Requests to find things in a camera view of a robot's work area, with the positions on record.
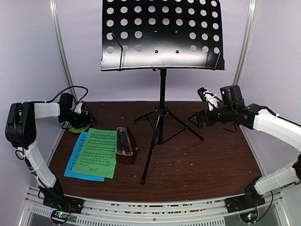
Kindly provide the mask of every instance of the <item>music stand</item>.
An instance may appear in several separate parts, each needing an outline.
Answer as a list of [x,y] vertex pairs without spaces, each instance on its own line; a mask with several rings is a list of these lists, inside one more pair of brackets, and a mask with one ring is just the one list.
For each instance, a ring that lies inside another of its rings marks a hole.
[[[154,129],[143,185],[155,145],[187,129],[204,140],[165,107],[166,74],[167,68],[224,70],[221,6],[218,0],[103,0],[102,40],[102,71],[160,70],[160,105],[134,120],[146,118]],[[184,129],[163,141],[166,114]]]

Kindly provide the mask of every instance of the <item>green sheet music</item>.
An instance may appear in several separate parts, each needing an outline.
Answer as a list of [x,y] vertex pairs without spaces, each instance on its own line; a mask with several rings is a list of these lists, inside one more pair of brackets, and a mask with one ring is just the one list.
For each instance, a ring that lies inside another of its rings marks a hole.
[[116,167],[117,132],[89,129],[73,172],[113,178]]

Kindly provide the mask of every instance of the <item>perforated metal plate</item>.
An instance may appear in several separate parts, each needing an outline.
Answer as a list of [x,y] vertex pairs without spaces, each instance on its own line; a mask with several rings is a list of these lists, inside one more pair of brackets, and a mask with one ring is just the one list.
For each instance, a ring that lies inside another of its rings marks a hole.
[[218,0],[103,0],[103,71],[223,70],[222,43]]

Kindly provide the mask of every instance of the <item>music stand tripod base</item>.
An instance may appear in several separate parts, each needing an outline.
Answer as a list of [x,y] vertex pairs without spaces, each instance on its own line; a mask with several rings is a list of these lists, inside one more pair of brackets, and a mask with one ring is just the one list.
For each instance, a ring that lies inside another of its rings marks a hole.
[[[160,70],[160,77],[161,77],[160,105],[156,106],[152,111],[150,111],[134,120],[134,122],[137,122],[143,118],[146,118],[154,130],[154,133],[153,133],[153,136],[151,139],[151,143],[150,143],[149,153],[147,156],[147,160],[146,160],[146,164],[145,164],[145,168],[144,168],[144,172],[143,172],[143,176],[142,176],[142,179],[140,182],[141,185],[145,184],[147,171],[148,171],[149,164],[151,161],[151,155],[152,155],[154,147],[157,144],[163,145],[164,143],[171,140],[172,138],[179,135],[180,133],[184,132],[185,130],[189,130],[191,133],[193,133],[195,136],[197,136],[200,140],[202,140],[202,141],[204,140],[204,138],[202,136],[200,136],[196,131],[194,131],[192,128],[190,128],[186,123],[184,123],[178,117],[176,117],[174,114],[172,114],[171,111],[167,107],[165,107],[166,73],[167,73],[167,69]],[[150,116],[151,114],[157,115],[157,121],[156,121],[155,127],[152,125],[150,119],[148,118],[148,116]],[[176,134],[172,135],[170,138],[163,141],[163,127],[164,127],[164,116],[165,115],[170,115],[174,120],[176,120],[178,123],[183,125],[184,128],[182,130],[180,130],[179,132],[177,132]]]

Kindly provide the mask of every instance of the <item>wooden table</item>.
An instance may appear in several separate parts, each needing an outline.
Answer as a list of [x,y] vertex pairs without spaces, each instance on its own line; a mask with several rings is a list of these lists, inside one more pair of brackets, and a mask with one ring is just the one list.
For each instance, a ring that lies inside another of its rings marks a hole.
[[[216,123],[196,131],[200,141],[189,131],[162,146],[156,146],[146,184],[140,185],[153,130],[146,119],[135,125],[133,119],[151,110],[156,102],[87,103],[98,119],[96,129],[116,130],[129,125],[139,147],[135,165],[117,164],[114,179],[93,182],[64,177],[78,134],[66,131],[50,164],[66,194],[116,201],[165,202],[199,200],[241,194],[256,177],[261,176],[256,160],[242,132],[231,133]],[[172,112],[187,122],[187,116],[204,109],[201,102],[167,102]],[[156,116],[150,119],[155,123]],[[183,129],[171,117],[164,119],[164,138]]]

